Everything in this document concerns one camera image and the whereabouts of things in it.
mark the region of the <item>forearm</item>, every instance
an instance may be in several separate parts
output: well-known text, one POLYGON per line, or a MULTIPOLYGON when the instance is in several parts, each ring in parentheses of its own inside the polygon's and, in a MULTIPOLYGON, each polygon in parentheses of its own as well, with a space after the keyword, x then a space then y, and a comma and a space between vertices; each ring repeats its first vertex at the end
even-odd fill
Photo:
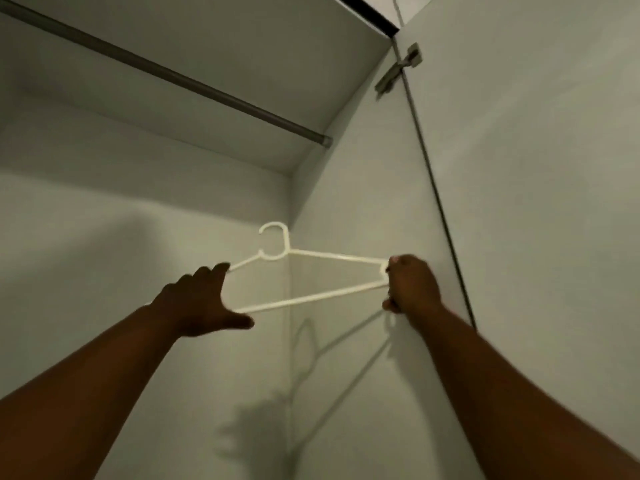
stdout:
POLYGON ((141 308, 0 401, 3 478, 93 478, 177 338, 141 308))
POLYGON ((444 307, 413 316, 489 480, 638 478, 637 462, 444 307))

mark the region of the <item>fist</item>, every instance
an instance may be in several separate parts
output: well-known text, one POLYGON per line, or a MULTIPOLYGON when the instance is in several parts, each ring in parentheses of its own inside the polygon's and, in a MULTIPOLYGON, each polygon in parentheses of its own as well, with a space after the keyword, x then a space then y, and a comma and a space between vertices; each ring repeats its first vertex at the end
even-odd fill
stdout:
POLYGON ((229 263, 220 263, 213 269, 201 267, 193 275, 185 274, 165 286, 149 307, 175 321, 185 337, 230 328, 247 330, 254 325, 251 317, 228 310, 220 297, 228 270, 229 263))
POLYGON ((412 315, 441 308, 442 298, 436 277, 429 265, 416 256, 405 254, 389 259, 389 298, 382 307, 393 313, 412 315))

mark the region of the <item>hinge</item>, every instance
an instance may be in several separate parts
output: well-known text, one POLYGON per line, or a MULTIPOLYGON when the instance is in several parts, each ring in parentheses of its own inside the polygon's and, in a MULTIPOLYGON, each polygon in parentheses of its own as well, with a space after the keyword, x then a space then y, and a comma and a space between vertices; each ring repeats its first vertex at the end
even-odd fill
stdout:
POLYGON ((416 67, 420 62, 422 62, 422 53, 420 52, 418 44, 414 43, 406 51, 406 57, 402 61, 393 64, 391 69, 389 69, 382 79, 380 79, 379 83, 376 84, 378 96, 386 94, 394 88, 396 80, 398 80, 402 74, 402 69, 405 67, 416 67))

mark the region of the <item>clothes hanger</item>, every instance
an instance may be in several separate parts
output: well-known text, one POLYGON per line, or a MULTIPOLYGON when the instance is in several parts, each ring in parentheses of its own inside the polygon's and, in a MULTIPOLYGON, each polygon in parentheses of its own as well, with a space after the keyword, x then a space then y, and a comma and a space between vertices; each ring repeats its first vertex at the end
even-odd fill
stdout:
POLYGON ((282 229, 282 240, 284 242, 284 250, 277 255, 268 255, 262 249, 258 250, 258 253, 250 258, 245 259, 244 261, 240 261, 239 263, 234 264, 229 268, 229 272, 235 271, 236 269, 241 268, 242 266, 246 266, 254 261, 264 260, 264 261, 279 261, 284 259, 289 255, 296 256, 310 256, 314 258, 325 258, 325 259, 335 259, 340 261, 350 261, 350 262, 362 262, 368 264, 378 264, 380 265, 380 275, 382 279, 375 282, 364 283, 362 285, 350 286, 347 288, 340 288, 334 291, 325 291, 322 293, 316 293, 308 296, 302 296, 300 298, 291 298, 284 299, 281 301, 275 301, 273 303, 264 303, 262 305, 252 305, 245 306, 244 308, 240 308, 239 310, 235 310, 237 313, 256 313, 263 312, 267 310, 276 310, 278 308, 284 308, 285 306, 293 306, 300 305, 302 303, 309 303, 311 301, 319 301, 321 299, 327 298, 335 298, 337 296, 345 296, 353 293, 360 293, 363 291, 374 290, 377 288, 384 288, 389 286, 388 276, 387 276, 387 259, 379 259, 379 258, 365 258, 360 256, 348 256, 345 254, 334 254, 334 253, 320 253, 317 251, 306 251, 302 249, 292 249, 291 248, 291 240, 289 239, 289 228, 283 224, 282 222, 268 222, 264 226, 260 227, 258 233, 262 234, 265 230, 271 227, 279 227, 282 229))

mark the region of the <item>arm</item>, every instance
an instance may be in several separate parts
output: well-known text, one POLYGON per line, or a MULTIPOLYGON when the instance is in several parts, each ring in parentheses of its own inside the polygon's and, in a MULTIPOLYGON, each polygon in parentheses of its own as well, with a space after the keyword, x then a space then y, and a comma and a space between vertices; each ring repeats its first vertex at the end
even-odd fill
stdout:
POLYGON ((222 304, 227 270, 203 267, 167 285, 153 303, 2 399, 0 478, 93 478, 178 338, 253 326, 222 304))
POLYGON ((640 479, 640 464, 528 381, 448 311, 431 270, 394 257, 390 298, 431 352, 488 480, 640 479))

